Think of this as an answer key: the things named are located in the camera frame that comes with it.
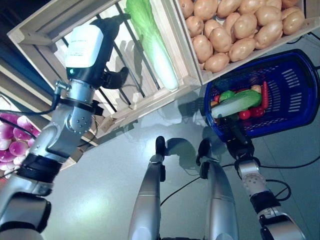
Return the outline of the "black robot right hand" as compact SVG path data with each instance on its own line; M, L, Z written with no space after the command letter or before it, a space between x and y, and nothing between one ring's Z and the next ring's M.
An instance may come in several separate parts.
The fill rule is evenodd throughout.
M255 148L243 124L230 117L224 118L223 123L225 128L222 131L230 155L236 160L244 158L245 156L252 157Z

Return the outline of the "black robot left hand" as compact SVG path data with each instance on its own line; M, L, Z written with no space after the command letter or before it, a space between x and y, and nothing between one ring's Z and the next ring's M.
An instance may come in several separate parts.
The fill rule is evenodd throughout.
M122 88L129 74L128 68L123 67L119 72L105 71L105 68L111 59L120 25L130 18L125 13L75 27L65 57L67 78L81 80L95 89Z

